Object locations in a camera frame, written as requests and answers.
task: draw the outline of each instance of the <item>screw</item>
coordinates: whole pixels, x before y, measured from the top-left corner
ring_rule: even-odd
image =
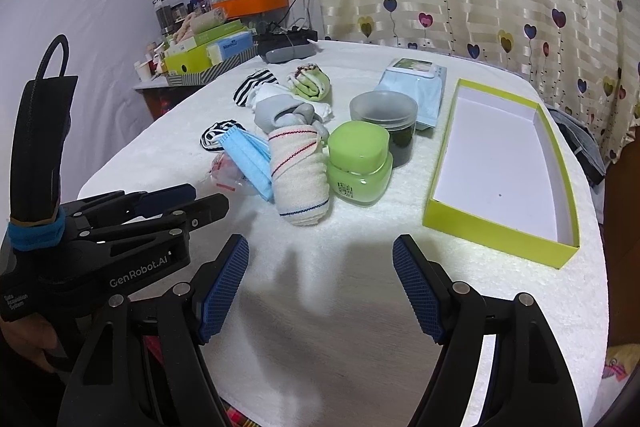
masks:
[[[469,285],[466,282],[462,281],[454,282],[452,288],[455,293],[459,293],[460,295],[466,295],[471,291]]]
[[[518,301],[520,301],[525,306],[531,306],[535,302],[533,300],[533,297],[528,293],[521,293],[520,295],[518,295]]]
[[[185,295],[189,293],[191,286],[187,282],[178,282],[177,285],[174,286],[174,294],[176,295]]]
[[[124,302],[124,297],[120,294],[112,295],[109,297],[109,306],[117,308]]]

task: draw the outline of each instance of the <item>qr code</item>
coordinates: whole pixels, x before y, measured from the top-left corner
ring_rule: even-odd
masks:
[[[353,188],[351,188],[351,185],[338,182],[338,192],[347,198],[353,198]]]

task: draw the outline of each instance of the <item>green cosmetic jar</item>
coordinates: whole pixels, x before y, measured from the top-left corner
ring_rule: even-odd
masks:
[[[326,174],[332,190],[353,203],[378,201],[393,165],[388,131],[373,123],[348,121],[331,133],[327,145]]]

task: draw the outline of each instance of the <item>white tablecloth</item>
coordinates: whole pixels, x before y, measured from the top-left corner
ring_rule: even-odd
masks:
[[[410,233],[452,280],[483,295],[539,302],[574,379],[583,418],[593,405],[607,343],[607,281],[587,181],[562,139],[580,223],[581,248],[561,269],[500,253],[421,225],[455,83],[468,78],[539,100],[528,82],[506,71],[428,52],[323,41],[312,60],[332,80],[335,118],[372,89],[393,58],[433,60],[448,68],[438,126],[415,139],[414,156],[394,171],[383,198],[360,208],[335,198],[315,227],[297,228],[257,196],[232,200],[228,216],[191,234],[191,265],[135,296],[158,295],[213,259],[231,233],[249,241],[251,260],[222,333],[204,348],[222,397],[264,427],[405,427],[428,383],[439,347],[422,334],[391,262],[391,245]],[[302,61],[271,65],[278,78]],[[109,190],[155,190],[191,183],[211,192],[212,154],[200,134],[234,118],[255,130],[251,110],[232,93],[266,65],[259,57],[229,71],[175,107],[114,156],[80,197]],[[490,374],[487,338],[464,425],[479,418]]]

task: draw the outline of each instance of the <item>orange tray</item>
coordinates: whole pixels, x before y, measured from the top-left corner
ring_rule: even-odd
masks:
[[[224,8],[228,18],[243,17],[256,13],[286,8],[289,0],[226,0],[213,5],[214,8]]]

